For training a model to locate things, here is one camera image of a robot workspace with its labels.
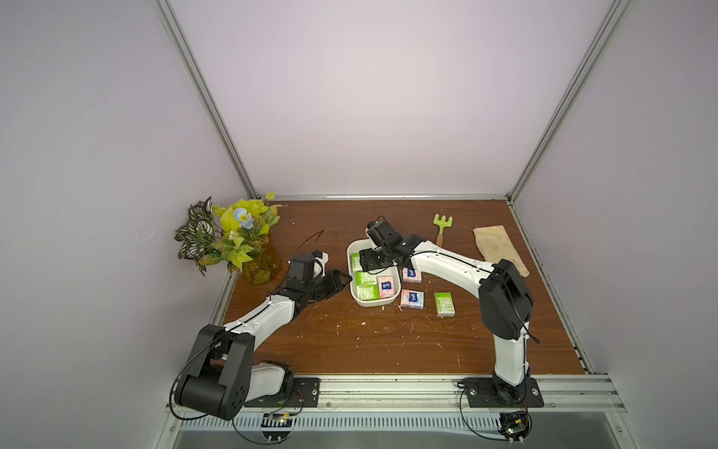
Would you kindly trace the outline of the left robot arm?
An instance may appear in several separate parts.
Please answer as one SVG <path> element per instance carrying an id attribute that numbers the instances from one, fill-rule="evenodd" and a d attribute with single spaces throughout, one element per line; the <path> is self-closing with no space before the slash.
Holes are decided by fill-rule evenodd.
<path id="1" fill-rule="evenodd" d="M 308 305 L 330 299 L 353 277 L 325 268 L 328 254 L 294 257 L 286 276 L 255 309 L 223 326 L 206 325 L 170 387 L 168 405 L 234 419 L 247 402 L 285 406 L 294 399 L 294 373 L 279 362 L 254 363 L 255 351 Z"/>

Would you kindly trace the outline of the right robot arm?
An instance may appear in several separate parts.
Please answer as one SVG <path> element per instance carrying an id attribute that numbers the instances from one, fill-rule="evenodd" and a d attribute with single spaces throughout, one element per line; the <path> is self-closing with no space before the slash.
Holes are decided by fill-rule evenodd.
<path id="1" fill-rule="evenodd" d="M 483 262 L 420 236 L 403 237 L 385 220 L 369 223 L 366 235 L 372 246 L 360 252 L 364 269 L 418 269 L 463 288 L 479 300 L 482 323 L 494 335 L 492 394 L 501 405 L 522 406 L 530 390 L 527 340 L 531 337 L 535 299 L 513 263 L 506 259 L 494 264 Z"/>

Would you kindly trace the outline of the white storage box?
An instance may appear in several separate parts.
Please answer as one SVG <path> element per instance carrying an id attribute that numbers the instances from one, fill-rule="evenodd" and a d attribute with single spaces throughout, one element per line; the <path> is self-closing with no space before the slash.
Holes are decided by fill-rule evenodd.
<path id="1" fill-rule="evenodd" d="M 395 266 L 381 269 L 360 267 L 360 252 L 372 250 L 370 239 L 361 239 L 349 244 L 346 256 L 353 280 L 350 291 L 353 299 L 362 307 L 381 307 L 393 303 L 399 296 L 400 278 Z"/>

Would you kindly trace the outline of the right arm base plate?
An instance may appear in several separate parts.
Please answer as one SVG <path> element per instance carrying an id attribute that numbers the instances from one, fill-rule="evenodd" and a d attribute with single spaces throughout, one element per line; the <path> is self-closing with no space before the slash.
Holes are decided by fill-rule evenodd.
<path id="1" fill-rule="evenodd" d="M 497 376 L 470 377 L 457 383 L 467 396 L 470 408 L 543 408 L 538 382 L 531 376 L 519 385 L 510 385 Z"/>

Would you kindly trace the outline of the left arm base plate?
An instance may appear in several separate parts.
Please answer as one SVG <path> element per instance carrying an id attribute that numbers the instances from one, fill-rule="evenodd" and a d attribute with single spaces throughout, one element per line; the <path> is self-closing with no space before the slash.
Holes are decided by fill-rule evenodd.
<path id="1" fill-rule="evenodd" d="M 279 393 L 245 402 L 247 408 L 317 408 L 321 392 L 319 377 L 293 379 L 290 387 L 285 385 Z"/>

